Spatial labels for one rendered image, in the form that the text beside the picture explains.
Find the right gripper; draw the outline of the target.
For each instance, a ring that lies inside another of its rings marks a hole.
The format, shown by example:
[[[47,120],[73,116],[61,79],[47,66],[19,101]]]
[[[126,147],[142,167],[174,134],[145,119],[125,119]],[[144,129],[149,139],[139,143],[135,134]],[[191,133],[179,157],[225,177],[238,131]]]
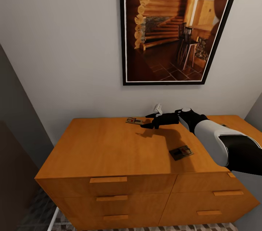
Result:
[[[156,113],[146,116],[146,118],[154,118],[152,120],[152,123],[143,124],[143,125],[140,125],[140,126],[142,128],[148,128],[148,129],[155,128],[155,129],[158,129],[160,125],[169,125],[169,124],[171,124],[170,120],[169,120],[169,113],[163,113],[161,116],[158,116],[158,117],[156,117],[155,114]]]

